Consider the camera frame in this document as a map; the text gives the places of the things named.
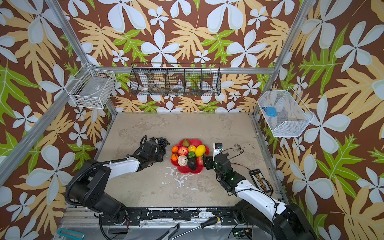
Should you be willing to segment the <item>yellow lemon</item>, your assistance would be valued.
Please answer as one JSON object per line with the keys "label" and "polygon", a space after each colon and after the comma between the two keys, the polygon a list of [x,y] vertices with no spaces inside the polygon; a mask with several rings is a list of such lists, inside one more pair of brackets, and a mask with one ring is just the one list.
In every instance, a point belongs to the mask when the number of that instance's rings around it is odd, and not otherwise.
{"label": "yellow lemon", "polygon": [[196,157],[201,157],[202,155],[204,155],[206,153],[206,146],[204,145],[199,145],[196,147],[195,149],[195,155]]}

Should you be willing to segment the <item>aluminium frame post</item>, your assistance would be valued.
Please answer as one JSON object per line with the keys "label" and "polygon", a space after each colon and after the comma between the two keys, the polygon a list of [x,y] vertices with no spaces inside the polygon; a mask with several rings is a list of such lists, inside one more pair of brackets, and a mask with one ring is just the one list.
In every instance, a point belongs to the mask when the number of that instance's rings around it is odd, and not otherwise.
{"label": "aluminium frame post", "polygon": [[283,43],[282,49],[279,55],[276,58],[276,62],[272,68],[257,68],[257,74],[268,74],[266,83],[263,86],[263,89],[260,93],[262,96],[266,91],[270,90],[271,86],[274,84],[274,81],[279,77],[280,68],[283,66],[283,60],[286,58],[288,53],[291,51],[294,41],[299,36],[301,31],[301,26],[307,19],[310,9],[316,4],[317,1],[303,1],[302,6],[299,8],[298,14],[295,17],[295,20],[288,32],[287,38]]}
{"label": "aluminium frame post", "polygon": [[[58,19],[59,24],[61,26],[61,29],[62,29],[63,33],[66,35],[69,44],[73,47],[73,50],[74,50],[76,56],[79,57],[81,67],[85,64],[89,64],[92,67],[97,67],[97,66],[93,65],[91,63],[91,61],[89,60],[89,58],[87,57],[85,50],[83,49],[79,39],[77,38],[73,27],[71,26],[70,22],[66,18],[64,11],[61,8],[59,2],[58,1],[47,1],[47,5],[50,8],[50,10],[53,11],[55,17]],[[117,115],[116,108],[114,107],[111,98],[108,100],[105,108],[107,108],[111,112],[112,116]]]}

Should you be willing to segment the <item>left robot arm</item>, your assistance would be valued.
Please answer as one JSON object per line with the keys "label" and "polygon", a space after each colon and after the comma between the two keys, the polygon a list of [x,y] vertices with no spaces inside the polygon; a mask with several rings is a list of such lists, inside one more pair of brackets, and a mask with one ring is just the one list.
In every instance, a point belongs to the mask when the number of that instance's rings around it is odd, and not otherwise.
{"label": "left robot arm", "polygon": [[114,224],[127,218],[127,207],[105,192],[109,180],[140,172],[154,163],[161,163],[169,145],[166,139],[143,136],[133,154],[117,160],[89,160],[66,186],[65,200],[71,206],[86,207]]}

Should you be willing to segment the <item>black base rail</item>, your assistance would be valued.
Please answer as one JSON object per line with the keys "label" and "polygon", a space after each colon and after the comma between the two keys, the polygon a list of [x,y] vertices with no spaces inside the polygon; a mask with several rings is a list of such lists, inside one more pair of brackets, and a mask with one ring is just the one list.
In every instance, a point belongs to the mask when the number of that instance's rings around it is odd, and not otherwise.
{"label": "black base rail", "polygon": [[218,217],[224,226],[235,223],[232,207],[176,207],[176,208],[125,208],[117,214],[103,214],[102,223],[108,225],[143,226],[145,221],[160,220],[192,222],[198,219]]}

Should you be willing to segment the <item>white garlic bulb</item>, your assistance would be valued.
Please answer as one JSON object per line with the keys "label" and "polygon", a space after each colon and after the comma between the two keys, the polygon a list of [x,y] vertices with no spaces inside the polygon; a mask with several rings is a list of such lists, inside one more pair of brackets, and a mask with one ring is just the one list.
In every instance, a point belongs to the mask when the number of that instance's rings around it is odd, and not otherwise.
{"label": "white garlic bulb", "polygon": [[180,167],[185,167],[185,166],[188,164],[188,157],[187,157],[187,156],[184,156],[184,155],[180,155],[180,156],[178,157],[177,162],[178,162],[178,165],[179,165]]}

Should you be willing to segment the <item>orange tangerine pair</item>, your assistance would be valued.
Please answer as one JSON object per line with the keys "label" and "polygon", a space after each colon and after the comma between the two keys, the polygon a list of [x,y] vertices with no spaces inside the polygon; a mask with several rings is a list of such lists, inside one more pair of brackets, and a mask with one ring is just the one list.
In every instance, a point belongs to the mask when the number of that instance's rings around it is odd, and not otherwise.
{"label": "orange tangerine pair", "polygon": [[175,162],[178,160],[178,150],[179,148],[177,146],[172,147],[172,156],[171,156],[171,161]]}

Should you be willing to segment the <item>dark avocado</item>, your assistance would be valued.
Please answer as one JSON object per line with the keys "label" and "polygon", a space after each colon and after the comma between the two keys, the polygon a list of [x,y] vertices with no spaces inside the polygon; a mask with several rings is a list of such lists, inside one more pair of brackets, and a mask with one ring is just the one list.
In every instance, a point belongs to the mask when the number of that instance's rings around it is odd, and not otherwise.
{"label": "dark avocado", "polygon": [[189,158],[187,162],[187,166],[191,171],[195,171],[198,167],[198,162],[195,157]]}

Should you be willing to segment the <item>black handled screwdriver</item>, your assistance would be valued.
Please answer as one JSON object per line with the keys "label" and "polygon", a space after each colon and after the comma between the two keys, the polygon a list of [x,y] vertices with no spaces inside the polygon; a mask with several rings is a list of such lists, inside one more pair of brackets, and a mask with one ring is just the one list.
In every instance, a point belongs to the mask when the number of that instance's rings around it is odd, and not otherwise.
{"label": "black handled screwdriver", "polygon": [[211,218],[209,218],[207,221],[201,223],[199,227],[196,227],[196,228],[194,228],[194,229],[192,229],[192,230],[189,230],[189,231],[187,231],[187,232],[185,232],[185,233],[182,233],[182,234],[180,234],[180,235],[178,235],[178,236],[172,237],[172,240],[175,240],[175,239],[177,239],[177,238],[179,238],[179,237],[182,237],[182,236],[184,236],[184,235],[186,235],[186,234],[189,234],[189,233],[191,233],[191,232],[193,232],[193,231],[195,231],[195,230],[198,230],[198,229],[204,229],[204,228],[206,228],[206,227],[208,227],[208,226],[215,225],[215,224],[217,224],[219,221],[220,221],[220,218],[219,218],[219,217],[211,217]]}

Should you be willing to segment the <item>red green fig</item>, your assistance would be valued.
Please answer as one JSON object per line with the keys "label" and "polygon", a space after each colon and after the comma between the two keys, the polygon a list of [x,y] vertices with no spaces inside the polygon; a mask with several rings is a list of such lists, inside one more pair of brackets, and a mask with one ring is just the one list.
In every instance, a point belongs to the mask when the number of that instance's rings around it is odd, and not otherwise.
{"label": "red green fig", "polygon": [[182,141],[182,146],[183,146],[183,147],[188,148],[190,145],[191,145],[190,140],[188,140],[188,139],[184,139],[184,140]]}

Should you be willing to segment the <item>black grape bunch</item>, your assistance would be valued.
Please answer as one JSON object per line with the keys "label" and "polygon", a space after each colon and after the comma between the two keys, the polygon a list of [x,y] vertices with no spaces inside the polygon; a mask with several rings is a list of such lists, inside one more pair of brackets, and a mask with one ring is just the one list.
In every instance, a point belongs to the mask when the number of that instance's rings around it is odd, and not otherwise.
{"label": "black grape bunch", "polygon": [[160,138],[150,138],[150,141],[155,142],[161,149],[162,154],[165,155],[167,153],[167,146],[170,145],[168,140],[166,138],[160,137]]}

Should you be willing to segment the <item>teal tool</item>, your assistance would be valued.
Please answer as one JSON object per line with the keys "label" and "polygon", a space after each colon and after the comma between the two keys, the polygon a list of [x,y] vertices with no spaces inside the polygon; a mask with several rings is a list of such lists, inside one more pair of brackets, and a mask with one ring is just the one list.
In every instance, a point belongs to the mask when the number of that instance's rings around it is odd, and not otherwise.
{"label": "teal tool", "polygon": [[86,234],[74,230],[59,228],[56,236],[59,240],[84,240]]}

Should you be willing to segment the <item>red strawberry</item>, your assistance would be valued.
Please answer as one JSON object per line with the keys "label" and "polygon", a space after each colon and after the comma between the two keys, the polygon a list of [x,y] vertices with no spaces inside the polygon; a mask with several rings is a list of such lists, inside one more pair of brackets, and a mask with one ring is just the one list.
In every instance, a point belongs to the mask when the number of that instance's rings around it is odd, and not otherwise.
{"label": "red strawberry", "polygon": [[197,163],[199,166],[203,166],[204,165],[204,157],[203,156],[198,157]]}

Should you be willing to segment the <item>red apple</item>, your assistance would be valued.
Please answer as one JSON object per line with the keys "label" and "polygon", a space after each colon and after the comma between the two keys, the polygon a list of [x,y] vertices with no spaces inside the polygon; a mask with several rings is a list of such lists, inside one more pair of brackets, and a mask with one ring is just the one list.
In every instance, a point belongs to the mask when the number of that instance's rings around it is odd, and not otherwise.
{"label": "red apple", "polygon": [[177,154],[179,156],[187,156],[189,153],[189,149],[187,147],[181,146],[178,148]]}

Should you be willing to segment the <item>small yellow orange fruit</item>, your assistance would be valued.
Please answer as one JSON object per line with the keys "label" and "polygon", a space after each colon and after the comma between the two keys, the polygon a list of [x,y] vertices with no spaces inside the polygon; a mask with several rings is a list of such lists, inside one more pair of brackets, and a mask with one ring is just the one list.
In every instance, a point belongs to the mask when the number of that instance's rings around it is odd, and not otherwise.
{"label": "small yellow orange fruit", "polygon": [[190,145],[188,147],[188,150],[189,150],[189,152],[193,152],[194,153],[196,151],[196,147],[194,145]]}

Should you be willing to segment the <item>blue object in basket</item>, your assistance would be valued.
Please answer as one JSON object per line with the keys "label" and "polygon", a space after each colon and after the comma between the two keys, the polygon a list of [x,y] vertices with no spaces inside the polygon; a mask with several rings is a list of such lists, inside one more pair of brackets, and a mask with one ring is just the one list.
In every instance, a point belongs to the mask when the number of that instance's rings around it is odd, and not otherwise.
{"label": "blue object in basket", "polygon": [[274,107],[266,107],[265,112],[269,117],[277,117],[277,110]]}

